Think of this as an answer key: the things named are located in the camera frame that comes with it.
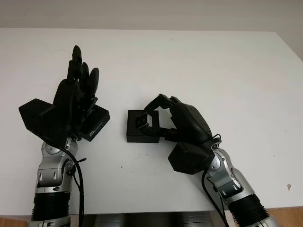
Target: robotic arm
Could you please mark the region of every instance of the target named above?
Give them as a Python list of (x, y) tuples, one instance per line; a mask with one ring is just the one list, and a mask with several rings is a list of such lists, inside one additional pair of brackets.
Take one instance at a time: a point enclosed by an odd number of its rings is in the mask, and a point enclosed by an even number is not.
[[(169, 108), (175, 129), (159, 126), (158, 111), (155, 111), (159, 106)], [(186, 174), (203, 171), (203, 189), (216, 206), (204, 185), (205, 176), (209, 175), (240, 227), (280, 227), (261, 205), (243, 174), (233, 167), (227, 152), (219, 148), (221, 136), (212, 135), (196, 108), (176, 97), (160, 94), (143, 111), (128, 111), (127, 142), (159, 142), (160, 137), (177, 142), (168, 158), (173, 169)], [(228, 226), (224, 215), (219, 213)]]
[[(42, 162), (37, 173), (34, 209), (29, 227), (69, 227), (72, 177), (80, 191), (79, 226), (84, 217), (84, 188), (77, 141), (92, 141), (109, 121), (109, 112), (95, 103), (99, 70), (89, 73), (75, 46), (67, 78), (58, 86), (53, 104), (34, 99), (19, 108), (26, 128), (40, 137)], [(75, 178), (78, 171), (79, 183)]]

